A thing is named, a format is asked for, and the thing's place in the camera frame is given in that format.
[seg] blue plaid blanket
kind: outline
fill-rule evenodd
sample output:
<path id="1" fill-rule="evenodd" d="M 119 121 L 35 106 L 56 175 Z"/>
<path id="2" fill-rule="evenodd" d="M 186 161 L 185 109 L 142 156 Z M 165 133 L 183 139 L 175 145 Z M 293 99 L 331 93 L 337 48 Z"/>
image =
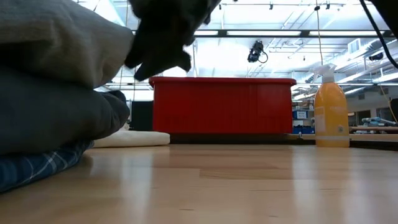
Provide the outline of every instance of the blue plaid blanket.
<path id="1" fill-rule="evenodd" d="M 42 154 L 0 156 L 0 193 L 74 166 L 93 145 L 93 141 L 80 141 Z"/>

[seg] orange spray bottle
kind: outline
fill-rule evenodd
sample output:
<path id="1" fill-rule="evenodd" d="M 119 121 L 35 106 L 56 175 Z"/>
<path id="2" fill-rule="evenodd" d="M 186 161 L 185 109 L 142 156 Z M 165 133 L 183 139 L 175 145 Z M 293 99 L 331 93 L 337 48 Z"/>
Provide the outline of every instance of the orange spray bottle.
<path id="1" fill-rule="evenodd" d="M 314 106 L 318 147 L 349 147 L 347 101 L 343 90 L 335 83 L 335 68 L 336 65 L 328 64 L 314 71 L 314 79 L 323 75 Z"/>

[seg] white mat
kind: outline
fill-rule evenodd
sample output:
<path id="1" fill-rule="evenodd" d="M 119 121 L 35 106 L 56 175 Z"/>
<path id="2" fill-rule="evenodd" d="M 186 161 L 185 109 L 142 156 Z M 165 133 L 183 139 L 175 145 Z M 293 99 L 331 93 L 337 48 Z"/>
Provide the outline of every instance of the white mat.
<path id="1" fill-rule="evenodd" d="M 109 137 L 96 140 L 94 148 L 163 146 L 170 143 L 170 135 L 147 131 L 120 130 Z"/>

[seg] gray fabric cushion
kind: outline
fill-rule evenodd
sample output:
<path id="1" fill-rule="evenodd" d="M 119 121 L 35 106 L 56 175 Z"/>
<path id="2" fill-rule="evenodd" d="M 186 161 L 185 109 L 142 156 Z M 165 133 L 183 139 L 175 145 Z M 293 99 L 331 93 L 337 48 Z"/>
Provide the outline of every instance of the gray fabric cushion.
<path id="1" fill-rule="evenodd" d="M 54 150 L 77 140 L 109 136 L 129 117 L 127 105 L 109 93 L 0 65 L 0 155 Z"/>
<path id="2" fill-rule="evenodd" d="M 96 88 L 117 74 L 133 39 L 71 0 L 0 1 L 0 63 L 31 75 Z"/>

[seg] red plastic container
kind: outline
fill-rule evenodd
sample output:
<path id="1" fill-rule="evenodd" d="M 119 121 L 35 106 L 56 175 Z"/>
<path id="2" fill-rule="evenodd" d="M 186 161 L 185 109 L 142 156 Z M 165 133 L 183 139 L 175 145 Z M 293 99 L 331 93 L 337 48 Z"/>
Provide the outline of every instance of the red plastic container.
<path id="1" fill-rule="evenodd" d="M 170 134 L 292 132 L 294 79 L 151 78 L 154 130 Z"/>

